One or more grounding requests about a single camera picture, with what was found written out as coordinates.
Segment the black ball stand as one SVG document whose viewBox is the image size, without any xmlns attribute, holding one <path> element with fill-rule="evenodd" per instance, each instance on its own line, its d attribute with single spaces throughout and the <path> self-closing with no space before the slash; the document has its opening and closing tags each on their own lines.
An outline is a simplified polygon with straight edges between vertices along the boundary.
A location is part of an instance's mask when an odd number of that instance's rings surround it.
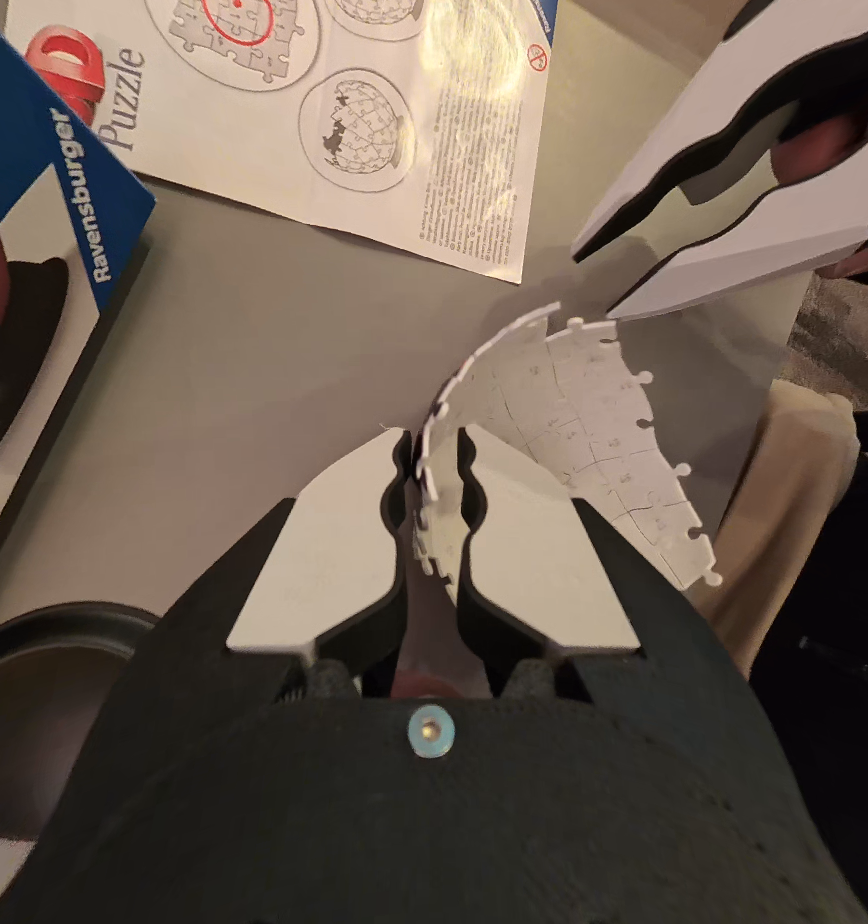
<svg viewBox="0 0 868 924">
<path fill-rule="evenodd" d="M 116 680 L 159 617 L 60 603 L 0 625 L 0 839 L 34 842 Z"/>
</svg>

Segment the person's right hand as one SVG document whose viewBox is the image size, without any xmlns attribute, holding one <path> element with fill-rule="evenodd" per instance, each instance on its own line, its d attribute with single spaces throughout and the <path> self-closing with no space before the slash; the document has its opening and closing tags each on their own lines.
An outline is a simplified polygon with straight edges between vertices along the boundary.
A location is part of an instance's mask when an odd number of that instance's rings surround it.
<svg viewBox="0 0 868 924">
<path fill-rule="evenodd" d="M 866 121 L 857 113 L 836 115 L 781 141 L 771 151 L 771 166 L 780 185 L 801 182 L 846 160 L 860 147 Z"/>
</svg>

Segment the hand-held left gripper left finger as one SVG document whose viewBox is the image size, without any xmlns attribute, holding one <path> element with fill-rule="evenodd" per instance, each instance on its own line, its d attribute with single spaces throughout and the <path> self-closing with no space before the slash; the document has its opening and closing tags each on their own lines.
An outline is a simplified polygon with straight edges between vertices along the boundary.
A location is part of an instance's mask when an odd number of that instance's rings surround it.
<svg viewBox="0 0 868 924">
<path fill-rule="evenodd" d="M 407 623 L 404 486 L 409 431 L 388 429 L 293 501 L 231 632 L 235 653 L 385 659 Z"/>
</svg>

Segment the blue puzzle box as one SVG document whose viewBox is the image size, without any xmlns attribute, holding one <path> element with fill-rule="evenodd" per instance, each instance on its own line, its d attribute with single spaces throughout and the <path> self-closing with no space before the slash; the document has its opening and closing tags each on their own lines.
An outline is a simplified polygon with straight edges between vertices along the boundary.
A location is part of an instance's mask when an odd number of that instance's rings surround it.
<svg viewBox="0 0 868 924">
<path fill-rule="evenodd" d="M 99 49 L 61 26 L 0 32 L 0 551 L 147 249 L 149 190 L 86 123 Z"/>
</svg>

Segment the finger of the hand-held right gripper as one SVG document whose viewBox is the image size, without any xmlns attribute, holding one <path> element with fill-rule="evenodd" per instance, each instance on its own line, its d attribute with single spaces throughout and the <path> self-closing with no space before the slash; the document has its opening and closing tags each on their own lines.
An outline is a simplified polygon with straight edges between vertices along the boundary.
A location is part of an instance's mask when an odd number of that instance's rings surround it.
<svg viewBox="0 0 868 924">
<path fill-rule="evenodd" d="M 661 260 L 613 307 L 613 320 L 650 318 L 710 302 L 757 283 L 840 262 L 868 260 L 868 120 L 840 154 L 806 158 L 796 172 L 716 235 Z"/>
<path fill-rule="evenodd" d="M 746 2 L 573 241 L 580 262 L 641 223 L 677 187 L 716 170 L 794 103 L 828 105 L 868 78 L 868 1 Z"/>
</svg>

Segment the partly built puzzle ball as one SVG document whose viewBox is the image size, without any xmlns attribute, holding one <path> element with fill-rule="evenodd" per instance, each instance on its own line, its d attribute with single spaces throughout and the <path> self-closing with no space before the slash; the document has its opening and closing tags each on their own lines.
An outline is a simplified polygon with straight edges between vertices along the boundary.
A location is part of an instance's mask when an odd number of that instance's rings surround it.
<svg viewBox="0 0 868 924">
<path fill-rule="evenodd" d="M 627 367 L 613 321 L 573 317 L 550 334 L 560 308 L 537 308 L 499 330 L 434 397 L 415 442 L 415 558 L 455 605 L 469 532 L 458 433 L 474 424 L 588 502 L 675 588 L 718 587 L 711 542 L 682 488 L 692 469 L 659 449 L 644 389 L 653 375 Z"/>
</svg>

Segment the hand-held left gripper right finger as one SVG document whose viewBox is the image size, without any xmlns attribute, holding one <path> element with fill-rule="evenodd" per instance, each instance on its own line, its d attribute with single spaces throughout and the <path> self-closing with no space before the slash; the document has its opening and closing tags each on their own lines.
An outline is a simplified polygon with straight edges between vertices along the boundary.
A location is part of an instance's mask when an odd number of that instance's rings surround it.
<svg viewBox="0 0 868 924">
<path fill-rule="evenodd" d="M 640 641 L 566 488 L 481 426 L 458 433 L 458 621 L 479 655 L 634 653 Z"/>
</svg>

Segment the white instruction sheet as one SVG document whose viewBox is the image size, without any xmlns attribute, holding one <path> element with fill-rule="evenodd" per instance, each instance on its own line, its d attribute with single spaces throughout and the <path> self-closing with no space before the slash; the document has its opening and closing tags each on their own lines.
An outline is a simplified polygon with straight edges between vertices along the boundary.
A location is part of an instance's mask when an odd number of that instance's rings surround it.
<svg viewBox="0 0 868 924">
<path fill-rule="evenodd" d="M 557 2 L 14 1 L 136 174 L 520 283 Z"/>
</svg>

